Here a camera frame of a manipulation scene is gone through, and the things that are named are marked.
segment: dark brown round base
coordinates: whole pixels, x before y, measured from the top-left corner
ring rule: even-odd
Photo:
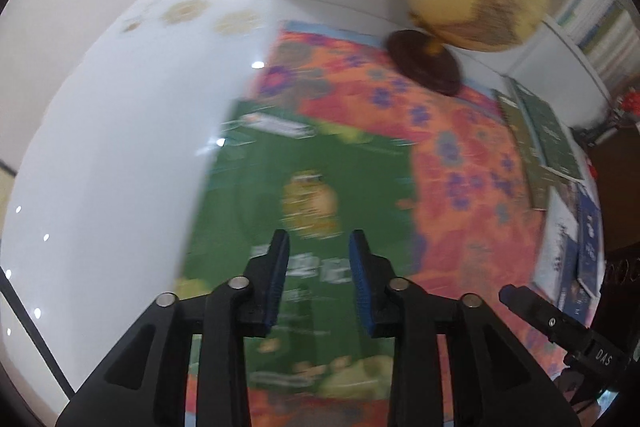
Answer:
[[[428,54],[425,49],[431,39],[416,30],[400,30],[388,36],[386,50],[404,76],[427,89],[455,96],[462,87],[458,63],[444,48],[436,55]]]

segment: black device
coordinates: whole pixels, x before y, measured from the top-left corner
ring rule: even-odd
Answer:
[[[395,338],[389,427],[442,425],[438,335],[447,340],[456,427],[580,426],[571,404],[480,296],[444,298],[397,277],[387,259],[370,251],[362,230],[351,234],[349,256],[363,327],[372,337]],[[158,296],[71,398],[56,427],[182,427],[195,333],[202,334],[197,427],[250,427],[243,339],[264,337],[275,323],[288,258],[289,237],[276,230],[266,255],[209,295]],[[638,416],[628,415],[638,409],[628,403],[640,381],[634,360],[527,287],[505,286],[499,297],[567,350],[565,362],[583,376],[573,402],[621,390],[596,427],[637,425]]]

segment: table surface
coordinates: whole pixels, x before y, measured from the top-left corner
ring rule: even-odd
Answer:
[[[398,29],[311,0],[190,1],[138,0],[103,33],[52,100],[15,182],[0,264],[75,389],[173,289],[222,123],[280,23],[380,37]],[[466,76],[506,90],[498,74],[458,58]],[[53,425],[66,397],[4,299],[0,360]]]

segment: screw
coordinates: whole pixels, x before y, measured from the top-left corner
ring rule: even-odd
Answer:
[[[389,281],[389,288],[397,292],[406,290],[409,288],[409,281],[402,277],[395,277]]]
[[[167,308],[175,302],[175,295],[172,293],[161,293],[156,297],[156,304],[161,308]]]
[[[233,279],[229,279],[227,284],[234,290],[241,290],[242,288],[249,286],[249,279],[243,275],[239,275],[237,277],[233,277]]]
[[[475,293],[467,293],[463,296],[462,303],[467,308],[479,308],[482,305],[482,299]]]

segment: globe stand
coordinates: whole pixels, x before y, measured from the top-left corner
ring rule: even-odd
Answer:
[[[400,73],[427,89],[455,96],[462,75],[454,56],[437,38],[416,30],[391,33],[386,50]]]

